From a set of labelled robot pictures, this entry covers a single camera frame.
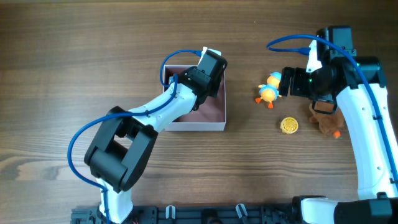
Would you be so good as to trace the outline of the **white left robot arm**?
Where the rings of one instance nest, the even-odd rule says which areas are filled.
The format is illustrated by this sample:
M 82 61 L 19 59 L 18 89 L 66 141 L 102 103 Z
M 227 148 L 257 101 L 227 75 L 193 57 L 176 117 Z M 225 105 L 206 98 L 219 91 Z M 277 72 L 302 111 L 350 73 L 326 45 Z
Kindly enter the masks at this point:
M 133 209 L 132 186 L 146 168 L 156 139 L 171 122 L 216 97 L 227 61 L 204 48 L 199 63 L 175 74 L 167 89 L 129 111 L 115 106 L 100 122 L 84 162 L 103 187 L 99 211 L 108 223 L 122 223 Z

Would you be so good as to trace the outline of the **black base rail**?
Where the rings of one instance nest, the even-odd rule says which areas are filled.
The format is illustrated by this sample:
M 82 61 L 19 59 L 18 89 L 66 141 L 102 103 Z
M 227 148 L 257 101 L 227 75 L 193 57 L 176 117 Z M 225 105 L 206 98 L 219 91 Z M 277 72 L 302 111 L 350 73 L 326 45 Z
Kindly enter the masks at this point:
M 243 203 L 217 207 L 136 206 L 123 223 L 304 223 L 291 204 L 256 205 Z

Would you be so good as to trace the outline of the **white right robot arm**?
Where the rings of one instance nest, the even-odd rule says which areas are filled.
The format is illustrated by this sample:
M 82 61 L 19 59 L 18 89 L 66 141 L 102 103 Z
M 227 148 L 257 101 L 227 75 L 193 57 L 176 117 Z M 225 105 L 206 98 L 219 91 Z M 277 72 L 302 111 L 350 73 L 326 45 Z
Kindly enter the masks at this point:
M 387 80 L 376 57 L 360 57 L 348 26 L 310 35 L 306 68 L 286 67 L 279 92 L 341 110 L 358 173 L 358 199 L 336 202 L 322 196 L 294 197 L 289 223 L 396 223 L 397 140 L 387 105 Z

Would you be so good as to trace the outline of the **white cardboard box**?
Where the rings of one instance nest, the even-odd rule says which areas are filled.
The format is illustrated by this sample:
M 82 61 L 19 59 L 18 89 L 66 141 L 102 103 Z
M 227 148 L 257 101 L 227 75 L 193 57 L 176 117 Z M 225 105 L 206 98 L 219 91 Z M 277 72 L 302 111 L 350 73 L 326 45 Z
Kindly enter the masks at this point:
M 166 131 L 223 131 L 226 126 L 226 89 L 225 79 L 221 78 L 220 87 L 215 97 L 209 96 L 197 110 L 191 110 L 194 104 L 192 92 L 178 86 L 176 98 L 170 107 L 184 115 L 176 118 Z

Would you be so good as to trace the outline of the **yellow toy duck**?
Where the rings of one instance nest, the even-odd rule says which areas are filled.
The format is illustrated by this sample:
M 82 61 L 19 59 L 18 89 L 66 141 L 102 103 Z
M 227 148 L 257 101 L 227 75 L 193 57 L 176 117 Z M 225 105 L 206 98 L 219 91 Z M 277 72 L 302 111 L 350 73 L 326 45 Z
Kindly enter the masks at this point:
M 255 102 L 259 104 L 261 101 L 268 102 L 267 107 L 273 109 L 273 102 L 281 97 L 279 94 L 279 84 L 282 78 L 282 74 L 279 72 L 273 72 L 266 80 L 266 84 L 259 85 L 260 97 L 255 99 Z

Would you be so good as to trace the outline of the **yellow round toy disc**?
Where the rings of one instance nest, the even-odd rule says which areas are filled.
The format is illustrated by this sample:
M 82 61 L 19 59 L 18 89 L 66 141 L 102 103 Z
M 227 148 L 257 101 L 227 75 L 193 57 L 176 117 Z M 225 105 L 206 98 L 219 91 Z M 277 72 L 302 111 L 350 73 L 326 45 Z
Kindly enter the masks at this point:
M 280 129 L 285 134 L 293 134 L 299 128 L 297 120 L 293 117 L 286 117 L 280 122 Z

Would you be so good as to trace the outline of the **brown plush toy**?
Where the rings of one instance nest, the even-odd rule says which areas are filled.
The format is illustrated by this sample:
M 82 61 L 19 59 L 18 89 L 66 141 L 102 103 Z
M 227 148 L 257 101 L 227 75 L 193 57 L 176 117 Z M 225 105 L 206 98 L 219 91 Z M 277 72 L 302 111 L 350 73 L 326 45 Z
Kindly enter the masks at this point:
M 334 105 L 319 101 L 315 104 L 311 103 L 309 106 L 309 110 L 312 116 L 309 117 L 309 121 L 313 124 L 318 124 L 321 133 L 326 135 L 332 135 L 335 139 L 340 138 L 340 129 L 345 126 L 345 119 L 341 110 L 338 108 L 333 114 L 322 114 L 316 112 L 312 108 L 313 105 L 315 105 L 316 110 L 326 112 L 332 112 Z

